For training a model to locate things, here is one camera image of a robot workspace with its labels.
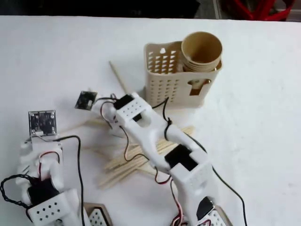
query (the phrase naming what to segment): cup rim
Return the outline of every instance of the cup rim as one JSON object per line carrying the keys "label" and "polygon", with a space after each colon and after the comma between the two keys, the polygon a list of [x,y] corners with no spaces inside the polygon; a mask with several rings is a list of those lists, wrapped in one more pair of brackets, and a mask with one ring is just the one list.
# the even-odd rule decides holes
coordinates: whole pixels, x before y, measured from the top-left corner
{"label": "cup rim", "polygon": [[[184,44],[185,40],[186,40],[189,36],[194,35],[194,34],[197,34],[197,33],[206,33],[206,34],[209,34],[209,35],[213,36],[214,38],[216,38],[216,39],[218,40],[218,42],[219,42],[219,44],[220,44],[220,46],[221,46],[221,52],[220,52],[219,56],[218,56],[216,59],[214,59],[213,61],[208,62],[208,63],[198,63],[198,62],[189,60],[188,57],[185,55],[185,53],[184,53],[184,51],[183,51],[183,44]],[[181,43],[181,52],[182,52],[182,55],[184,56],[184,58],[185,58],[188,62],[191,62],[191,63],[193,63],[193,64],[195,64],[195,65],[209,65],[209,64],[212,64],[212,62],[216,61],[217,59],[220,59],[220,58],[221,58],[221,55],[222,55],[222,43],[221,43],[221,41],[219,40],[219,38],[217,38],[217,37],[216,37],[214,34],[212,34],[212,33],[209,33],[209,32],[194,32],[194,33],[188,34],[188,35],[183,39],[183,41],[182,41],[182,43]]]}

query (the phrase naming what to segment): wooden stick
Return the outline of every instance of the wooden stick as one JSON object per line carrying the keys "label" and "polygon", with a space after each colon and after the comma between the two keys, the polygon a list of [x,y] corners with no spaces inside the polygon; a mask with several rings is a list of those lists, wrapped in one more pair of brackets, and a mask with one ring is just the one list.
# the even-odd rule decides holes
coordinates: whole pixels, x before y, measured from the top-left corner
{"label": "wooden stick", "polygon": [[115,74],[117,80],[119,81],[119,83],[120,83],[120,85],[121,85],[123,91],[124,91],[126,94],[129,94],[129,93],[130,93],[130,90],[128,89],[128,87],[125,85],[124,81],[123,81],[122,78],[120,77],[120,75],[119,75],[119,73],[117,72],[117,69],[116,69],[116,67],[114,66],[114,64],[113,64],[111,61],[109,61],[109,64],[110,64],[111,69],[112,69],[112,71],[114,72],[114,74]]}

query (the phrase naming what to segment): stack of paper cups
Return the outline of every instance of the stack of paper cups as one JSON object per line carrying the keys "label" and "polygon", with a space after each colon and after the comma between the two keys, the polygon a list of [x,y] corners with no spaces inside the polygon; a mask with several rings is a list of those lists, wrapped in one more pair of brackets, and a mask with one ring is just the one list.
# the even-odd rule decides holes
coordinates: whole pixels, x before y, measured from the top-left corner
{"label": "stack of paper cups", "polygon": [[221,60],[222,44],[213,34],[196,32],[182,42],[183,69],[187,72],[210,72]]}

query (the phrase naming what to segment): red object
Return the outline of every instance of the red object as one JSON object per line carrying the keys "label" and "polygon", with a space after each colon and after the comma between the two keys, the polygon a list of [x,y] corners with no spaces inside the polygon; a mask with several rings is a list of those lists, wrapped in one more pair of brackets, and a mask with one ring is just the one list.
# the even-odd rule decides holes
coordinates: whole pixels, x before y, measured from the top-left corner
{"label": "red object", "polygon": [[265,21],[280,21],[285,20],[290,13],[295,0],[283,0],[286,5],[284,11],[269,15],[270,10],[274,6],[276,0],[259,0],[258,6],[254,12],[250,12],[240,0],[231,0],[234,9],[245,20],[265,20]]}

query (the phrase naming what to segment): black wire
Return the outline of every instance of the black wire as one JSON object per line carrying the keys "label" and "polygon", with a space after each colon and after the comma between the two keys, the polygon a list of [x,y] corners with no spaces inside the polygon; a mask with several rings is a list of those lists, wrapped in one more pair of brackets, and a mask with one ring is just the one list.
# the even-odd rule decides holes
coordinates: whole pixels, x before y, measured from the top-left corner
{"label": "black wire", "polygon": [[[191,137],[190,135],[186,134],[187,136],[189,136],[200,148],[203,149],[204,152],[207,153],[206,149],[193,137]],[[243,214],[244,214],[244,221],[245,221],[245,226],[247,226],[247,222],[246,222],[246,206],[245,206],[245,201],[244,199],[241,197],[241,195],[235,191],[226,181],[223,180],[223,178],[216,172],[215,168],[212,167],[213,172],[216,174],[216,176],[221,180],[221,182],[224,183],[224,185],[226,185],[242,202],[243,204]]]}
{"label": "black wire", "polygon": [[155,109],[155,108],[157,108],[157,107],[160,107],[162,104],[164,104],[164,105],[163,105],[162,114],[163,114],[164,120],[167,121],[167,126],[165,127],[165,130],[164,130],[164,138],[165,138],[165,140],[167,140],[167,141],[168,141],[168,139],[167,139],[167,130],[168,130],[168,128],[170,127],[170,125],[173,124],[173,121],[171,121],[171,119],[170,119],[169,117],[166,119],[166,116],[165,116],[165,109],[166,109],[166,105],[167,105],[168,100],[169,100],[169,97],[166,98],[162,103],[160,103],[160,104],[158,104],[158,105],[152,107],[152,109]]}
{"label": "black wire", "polygon": [[5,182],[7,182],[8,180],[15,179],[15,178],[24,178],[24,179],[27,179],[27,180],[29,180],[29,182],[31,184],[35,184],[37,182],[36,180],[38,180],[38,179],[37,178],[33,178],[31,176],[28,176],[28,175],[25,175],[25,174],[17,174],[17,175],[12,175],[12,176],[10,176],[8,178],[5,178],[4,180],[1,181],[0,191],[1,191],[3,199],[5,201],[7,201],[7,202],[10,202],[12,204],[15,204],[15,205],[18,205],[18,206],[22,206],[25,209],[28,209],[28,208],[30,208],[30,206],[26,205],[24,202],[22,202],[22,201],[15,201],[15,200],[9,199],[6,196],[6,194],[5,194],[5,189],[4,189]]}
{"label": "black wire", "polygon": [[81,141],[79,136],[76,135],[71,135],[71,136],[67,136],[67,137],[61,137],[58,138],[56,140],[53,141],[62,141],[62,140],[66,140],[69,138],[76,138],[79,141],[79,146],[78,146],[78,150],[77,150],[77,168],[78,168],[78,172],[79,172],[79,181],[80,181],[80,188],[81,188],[81,192],[80,192],[80,214],[81,214],[81,222],[82,225],[85,226],[85,220],[84,220],[84,184],[83,184],[83,179],[81,177],[81,172],[80,172],[80,146],[81,146]]}
{"label": "black wire", "polygon": [[132,160],[133,160],[134,158],[136,158],[137,156],[143,156],[144,158],[146,158],[146,159],[149,161],[149,158],[146,157],[144,154],[141,154],[141,153],[136,154],[136,155],[133,156],[131,159],[127,159],[126,155],[127,155],[127,149],[128,149],[128,146],[130,145],[130,140],[129,140],[129,138],[128,138],[128,135],[127,135],[127,132],[125,131],[125,129],[124,129],[122,126],[119,126],[119,127],[123,130],[124,134],[125,134],[126,137],[127,137],[127,145],[126,145],[126,148],[124,149],[124,150],[125,150],[125,151],[124,151],[124,159],[125,159],[126,161],[132,161]]}
{"label": "black wire", "polygon": [[98,99],[96,99],[96,100],[93,102],[93,105],[95,105],[96,102],[99,101],[99,100],[118,100],[118,99],[115,98],[115,97],[111,96],[111,97],[101,97],[101,98],[98,98]]}
{"label": "black wire", "polygon": [[[165,101],[163,101],[162,103],[160,103],[159,105],[157,105],[157,106],[154,106],[153,107],[153,109],[154,108],[156,108],[156,107],[159,107],[159,106],[161,106],[162,104],[164,104],[164,106],[163,106],[163,118],[166,120],[166,116],[165,116],[165,108],[166,108],[166,105],[167,105],[167,102],[168,102],[168,98],[166,98],[165,99]],[[170,118],[168,118],[168,120],[166,120],[167,121],[167,127],[165,128],[165,130],[164,130],[164,137],[165,137],[165,139],[167,140],[167,138],[166,138],[166,134],[167,134],[167,130],[168,130],[168,128],[169,128],[169,126],[171,125],[171,123],[172,123],[172,121],[170,120]],[[206,152],[207,153],[207,151],[206,151],[206,149],[196,140],[196,139],[194,139],[193,137],[191,137],[190,135],[188,135],[188,134],[186,134],[188,137],[190,137],[200,148],[202,148],[202,150],[204,151],[204,152]],[[237,197],[241,200],[241,202],[242,202],[242,205],[243,205],[243,215],[244,215],[244,221],[245,221],[245,226],[247,226],[247,222],[246,222],[246,207],[245,207],[245,201],[244,201],[244,199],[241,197],[241,195],[237,192],[237,191],[235,191],[226,181],[224,181],[223,179],[222,179],[222,177],[216,172],[216,170],[215,170],[215,168],[212,166],[212,169],[213,169],[213,172],[216,174],[216,176],[221,180],[221,182],[223,182],[235,195],[237,195]]]}

